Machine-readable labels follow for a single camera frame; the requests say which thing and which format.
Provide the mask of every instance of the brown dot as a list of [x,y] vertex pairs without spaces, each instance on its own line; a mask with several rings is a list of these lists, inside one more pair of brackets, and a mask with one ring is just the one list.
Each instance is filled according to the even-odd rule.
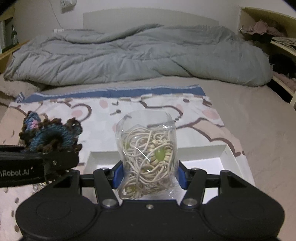
[[20,228],[19,228],[17,225],[15,225],[15,231],[16,231],[17,233],[20,231]]

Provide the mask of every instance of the gray-green quilt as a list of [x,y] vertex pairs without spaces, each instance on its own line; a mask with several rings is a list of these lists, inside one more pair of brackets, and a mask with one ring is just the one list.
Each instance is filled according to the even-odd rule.
[[37,36],[13,54],[4,73],[8,80],[55,86],[169,75],[259,86],[272,72],[261,49],[223,26],[155,24],[112,34],[67,30]]

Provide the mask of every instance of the bottle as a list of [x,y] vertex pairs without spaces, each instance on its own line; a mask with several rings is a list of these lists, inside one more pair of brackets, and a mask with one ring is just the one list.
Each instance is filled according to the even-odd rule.
[[12,40],[12,45],[17,45],[18,39],[17,39],[17,32],[15,31],[15,27],[12,25],[12,33],[11,33],[11,40]]

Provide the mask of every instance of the crocheted item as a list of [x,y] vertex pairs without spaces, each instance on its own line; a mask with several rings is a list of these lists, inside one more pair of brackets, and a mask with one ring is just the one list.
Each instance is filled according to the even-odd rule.
[[64,125],[61,119],[57,118],[45,119],[41,122],[36,112],[29,111],[23,123],[19,136],[24,141],[27,151],[48,153],[55,150],[74,150],[78,152],[82,149],[82,145],[77,144],[82,127],[75,118],[69,119]]

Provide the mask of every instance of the headboard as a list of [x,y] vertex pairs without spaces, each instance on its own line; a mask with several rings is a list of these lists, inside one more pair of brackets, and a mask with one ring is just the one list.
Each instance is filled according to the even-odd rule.
[[219,25],[219,22],[190,13],[157,8],[118,8],[83,14],[83,28],[102,33],[126,30],[142,24],[159,23],[173,26]]

